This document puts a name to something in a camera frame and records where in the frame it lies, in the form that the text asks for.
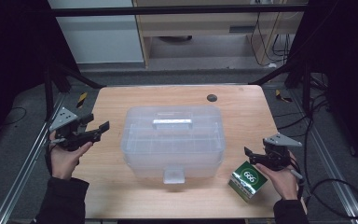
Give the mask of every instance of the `wooden table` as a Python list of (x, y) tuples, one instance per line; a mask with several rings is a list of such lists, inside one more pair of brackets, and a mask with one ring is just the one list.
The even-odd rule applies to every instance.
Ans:
[[(207, 95), (215, 94), (216, 102)], [(216, 175), (187, 178), (164, 185), (162, 178), (137, 178), (123, 161), (121, 135), (127, 110), (136, 105), (216, 105), (220, 108), (227, 147)], [(271, 182), (250, 202), (229, 185), (231, 173), (248, 160), (247, 146), (264, 154), (262, 138), (277, 133), (266, 98), (258, 86), (143, 86), (101, 89), (95, 103), (93, 130), (109, 120), (102, 141), (80, 159), (74, 177), (90, 182), (86, 218), (244, 218), (273, 217), (280, 196)]]

